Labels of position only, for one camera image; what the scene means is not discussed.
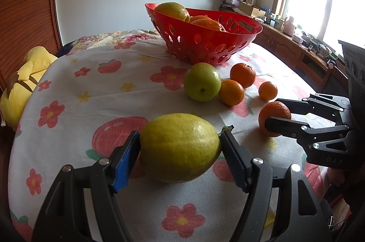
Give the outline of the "large yellow-green pear top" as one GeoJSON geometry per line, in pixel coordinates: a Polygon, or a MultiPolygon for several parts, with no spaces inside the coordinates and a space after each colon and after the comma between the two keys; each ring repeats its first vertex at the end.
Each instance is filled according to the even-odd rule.
{"type": "Polygon", "coordinates": [[[176,2],[161,3],[155,7],[155,11],[185,22],[190,21],[188,10],[176,2]]]}

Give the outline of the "wooden headboard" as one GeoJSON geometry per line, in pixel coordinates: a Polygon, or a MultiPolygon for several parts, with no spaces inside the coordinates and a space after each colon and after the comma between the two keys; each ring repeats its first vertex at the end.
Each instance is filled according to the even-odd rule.
{"type": "Polygon", "coordinates": [[[61,50],[56,0],[1,0],[1,89],[35,46],[61,50]]]}

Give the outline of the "floral fruit print bedsheet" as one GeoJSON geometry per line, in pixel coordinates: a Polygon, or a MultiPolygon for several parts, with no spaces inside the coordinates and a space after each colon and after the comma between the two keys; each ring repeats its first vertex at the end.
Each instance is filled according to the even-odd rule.
{"type": "MultiPolygon", "coordinates": [[[[216,129],[233,125],[236,140],[276,167],[301,166],[318,198],[330,182],[327,169],[306,162],[296,141],[265,136],[258,127],[264,101],[259,86],[272,81],[278,97],[302,99],[313,89],[287,65],[257,44],[249,44],[218,66],[223,79],[238,63],[257,73],[243,101],[229,107],[215,99],[199,103],[184,93],[188,64],[167,52],[165,42],[143,31],[120,35],[108,45],[86,37],[57,59],[27,102],[9,165],[12,223],[31,240],[42,203],[65,164],[86,167],[122,145],[133,130],[167,113],[190,113],[216,129]]],[[[199,178],[179,184],[148,179],[136,166],[116,197],[134,241],[228,241],[246,195],[233,182],[223,156],[199,178]]]]}

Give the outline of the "cardboard box on cabinet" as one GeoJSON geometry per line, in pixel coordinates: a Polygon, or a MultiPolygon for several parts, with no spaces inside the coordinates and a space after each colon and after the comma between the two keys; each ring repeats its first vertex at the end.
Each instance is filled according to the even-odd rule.
{"type": "Polygon", "coordinates": [[[243,13],[245,13],[248,16],[251,16],[253,18],[263,18],[263,17],[265,17],[265,11],[264,10],[261,10],[257,7],[254,7],[253,5],[247,4],[245,2],[241,2],[238,8],[243,13]]]}

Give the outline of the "small green round fruit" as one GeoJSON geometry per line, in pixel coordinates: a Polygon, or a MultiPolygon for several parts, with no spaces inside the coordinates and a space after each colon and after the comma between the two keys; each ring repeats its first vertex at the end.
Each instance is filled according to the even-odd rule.
{"type": "Polygon", "coordinates": [[[209,102],[221,89],[221,78],[214,66],[196,63],[184,75],[184,91],[197,102],[209,102]]]}

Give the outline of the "mandarin hidden behind pear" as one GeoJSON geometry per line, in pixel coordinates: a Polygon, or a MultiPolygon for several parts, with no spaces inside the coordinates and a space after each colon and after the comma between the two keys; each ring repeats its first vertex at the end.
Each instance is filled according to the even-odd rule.
{"type": "Polygon", "coordinates": [[[237,81],[227,79],[222,82],[219,99],[229,106],[235,106],[242,102],[244,98],[244,88],[237,81]]]}

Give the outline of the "large yellow-green pear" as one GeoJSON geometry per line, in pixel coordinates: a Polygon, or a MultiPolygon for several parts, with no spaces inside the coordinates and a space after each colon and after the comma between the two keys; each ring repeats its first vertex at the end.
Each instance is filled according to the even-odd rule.
{"type": "Polygon", "coordinates": [[[141,131],[140,163],[148,177],[183,183],[203,175],[222,152],[210,122],[187,113],[154,118],[141,131]]]}
{"type": "Polygon", "coordinates": [[[155,11],[185,22],[190,21],[188,10],[176,2],[161,3],[155,7],[155,11]]]}

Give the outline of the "red perforated plastic basket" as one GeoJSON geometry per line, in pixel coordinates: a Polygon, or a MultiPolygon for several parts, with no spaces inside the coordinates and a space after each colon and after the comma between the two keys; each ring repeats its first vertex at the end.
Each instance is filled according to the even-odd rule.
{"type": "Polygon", "coordinates": [[[152,24],[166,42],[169,53],[191,65],[205,62],[216,66],[227,62],[263,30],[259,22],[239,13],[188,9],[191,16],[208,16],[225,28],[224,32],[215,31],[159,13],[155,11],[156,5],[145,4],[152,24]]]}

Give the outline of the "grey speaker device right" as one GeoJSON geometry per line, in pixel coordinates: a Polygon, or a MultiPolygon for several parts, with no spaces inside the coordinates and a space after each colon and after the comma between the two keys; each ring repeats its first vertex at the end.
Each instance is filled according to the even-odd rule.
{"type": "Polygon", "coordinates": [[[364,120],[364,48],[342,40],[338,43],[342,45],[353,115],[364,120]]]}

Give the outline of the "large yellow-green pear front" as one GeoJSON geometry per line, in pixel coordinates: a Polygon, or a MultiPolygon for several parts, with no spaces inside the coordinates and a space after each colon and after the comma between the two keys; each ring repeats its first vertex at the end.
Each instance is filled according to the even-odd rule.
{"type": "Polygon", "coordinates": [[[154,118],[141,131],[140,163],[148,177],[183,183],[203,175],[222,152],[210,122],[187,113],[154,118]]]}

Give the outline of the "mandarin orange medium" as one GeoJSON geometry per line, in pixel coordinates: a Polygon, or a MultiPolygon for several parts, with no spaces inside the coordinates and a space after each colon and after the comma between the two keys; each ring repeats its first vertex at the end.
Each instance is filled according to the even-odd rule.
{"type": "Polygon", "coordinates": [[[266,119],[270,118],[271,116],[291,120],[291,112],[284,103],[275,101],[266,104],[259,113],[258,122],[261,132],[269,137],[279,137],[279,133],[270,132],[265,127],[266,119]]]}

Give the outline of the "wooden chair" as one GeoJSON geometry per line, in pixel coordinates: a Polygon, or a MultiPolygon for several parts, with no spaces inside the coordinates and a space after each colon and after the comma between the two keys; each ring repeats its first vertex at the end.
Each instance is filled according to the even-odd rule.
{"type": "Polygon", "coordinates": [[[295,66],[295,72],[305,80],[316,92],[322,92],[332,73],[332,65],[325,61],[303,53],[295,66]]]}

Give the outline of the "yellow plush toy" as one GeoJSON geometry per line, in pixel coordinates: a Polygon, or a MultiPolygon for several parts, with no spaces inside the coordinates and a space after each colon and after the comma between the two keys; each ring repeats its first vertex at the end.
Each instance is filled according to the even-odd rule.
{"type": "Polygon", "coordinates": [[[12,73],[1,95],[1,114],[5,124],[14,131],[17,129],[25,106],[40,82],[40,79],[57,60],[46,48],[37,46],[27,52],[20,69],[12,73]]]}

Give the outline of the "small mandarin right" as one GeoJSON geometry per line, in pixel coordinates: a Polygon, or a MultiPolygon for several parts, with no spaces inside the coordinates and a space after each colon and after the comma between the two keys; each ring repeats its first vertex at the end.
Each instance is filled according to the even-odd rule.
{"type": "Polygon", "coordinates": [[[271,81],[265,81],[259,86],[259,97],[265,101],[273,100],[277,94],[277,86],[271,81]]]}

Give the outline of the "large orange in basket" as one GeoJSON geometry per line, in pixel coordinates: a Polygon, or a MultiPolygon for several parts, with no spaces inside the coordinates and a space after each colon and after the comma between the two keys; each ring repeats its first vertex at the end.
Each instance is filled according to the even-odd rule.
{"type": "Polygon", "coordinates": [[[226,32],[226,29],[218,21],[212,20],[208,16],[192,16],[189,22],[196,26],[205,27],[214,31],[226,32]]]}

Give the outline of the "white pink bottle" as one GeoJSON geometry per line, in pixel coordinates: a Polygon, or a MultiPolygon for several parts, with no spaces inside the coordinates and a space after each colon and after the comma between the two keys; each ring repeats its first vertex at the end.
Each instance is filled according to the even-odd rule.
{"type": "Polygon", "coordinates": [[[283,26],[283,33],[289,37],[293,37],[295,28],[293,16],[288,17],[283,26]]]}

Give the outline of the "wooden cabinet under window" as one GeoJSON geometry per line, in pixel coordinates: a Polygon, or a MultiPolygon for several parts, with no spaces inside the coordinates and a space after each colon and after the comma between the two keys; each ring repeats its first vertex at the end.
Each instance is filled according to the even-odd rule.
{"type": "MultiPolygon", "coordinates": [[[[293,71],[295,71],[295,66],[303,53],[311,54],[312,56],[321,59],[318,54],[309,51],[302,44],[297,44],[287,35],[284,35],[275,28],[266,24],[263,24],[262,26],[263,31],[255,38],[254,43],[275,55],[293,71]]],[[[325,94],[347,95],[348,78],[342,65],[339,65],[336,61],[323,61],[328,65],[332,65],[333,69],[322,92],[325,94]]]]}

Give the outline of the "mandarin orange behind apple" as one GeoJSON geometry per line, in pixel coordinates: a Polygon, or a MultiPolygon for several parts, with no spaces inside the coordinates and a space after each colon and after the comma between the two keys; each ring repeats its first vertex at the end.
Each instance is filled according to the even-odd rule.
{"type": "Polygon", "coordinates": [[[230,79],[240,83],[243,88],[248,88],[254,84],[256,79],[256,71],[249,65],[237,63],[229,73],[230,79]]]}

